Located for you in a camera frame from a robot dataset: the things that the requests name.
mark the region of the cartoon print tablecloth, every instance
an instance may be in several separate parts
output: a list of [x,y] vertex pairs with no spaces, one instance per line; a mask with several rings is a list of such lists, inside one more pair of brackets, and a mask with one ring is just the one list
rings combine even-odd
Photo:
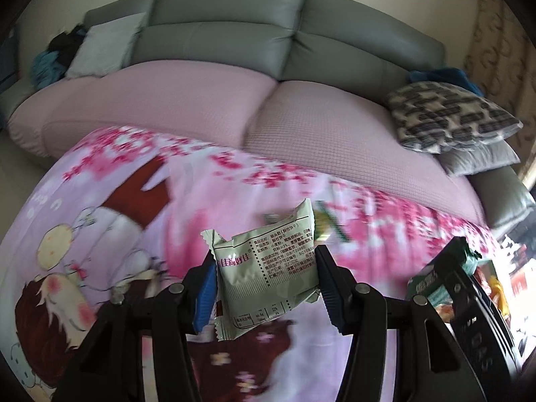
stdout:
[[[400,293],[452,236],[485,256],[496,249],[485,228],[367,186],[211,143],[107,128],[52,167],[0,245],[4,357],[31,396],[48,401],[113,289],[154,295],[203,260],[202,230],[230,239],[306,197],[324,201],[351,239],[329,245],[338,264],[384,293]],[[208,325],[189,349],[205,402],[326,402],[349,343],[319,300],[234,341],[217,342]],[[151,400],[148,339],[144,359]]]

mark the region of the sofa seat cushion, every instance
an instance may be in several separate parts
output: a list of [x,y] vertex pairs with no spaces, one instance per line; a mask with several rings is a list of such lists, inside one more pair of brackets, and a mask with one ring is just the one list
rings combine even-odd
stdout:
[[46,149],[62,156],[101,127],[133,125],[240,147],[251,117],[276,82],[237,66],[159,60],[107,75],[61,103],[43,128]]
[[245,150],[370,185],[485,225],[465,177],[402,148],[387,109],[324,84],[282,83],[252,121]]
[[43,125],[61,103],[96,80],[96,77],[63,79],[31,95],[17,107],[8,122],[10,138],[26,151],[47,157],[42,138]]

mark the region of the blue cloth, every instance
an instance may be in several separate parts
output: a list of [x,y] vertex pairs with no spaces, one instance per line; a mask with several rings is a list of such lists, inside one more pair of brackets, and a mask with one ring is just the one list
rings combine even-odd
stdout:
[[484,96],[480,88],[467,78],[467,74],[458,68],[441,68],[433,71],[410,71],[409,81],[417,83],[418,81],[437,81],[441,83],[450,83],[467,89],[469,92],[478,96]]
[[33,84],[37,90],[47,87],[49,84],[55,83],[67,68],[60,65],[56,58],[58,57],[57,51],[43,51],[39,53],[31,64],[31,84]]

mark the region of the sofa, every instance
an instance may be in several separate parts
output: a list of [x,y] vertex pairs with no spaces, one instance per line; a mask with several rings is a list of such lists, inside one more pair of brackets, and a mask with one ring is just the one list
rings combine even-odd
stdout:
[[307,166],[442,210],[499,236],[534,200],[511,167],[448,177],[402,148],[384,107],[443,44],[352,0],[119,0],[87,28],[146,13],[130,65],[3,95],[12,140],[41,161],[93,130],[136,125]]

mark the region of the patterned curtain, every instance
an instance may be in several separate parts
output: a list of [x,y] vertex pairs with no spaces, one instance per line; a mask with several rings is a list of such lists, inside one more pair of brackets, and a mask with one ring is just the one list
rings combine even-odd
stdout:
[[465,71],[484,95],[524,127],[507,140],[521,159],[514,169],[527,188],[536,182],[536,49],[503,0],[478,0]]

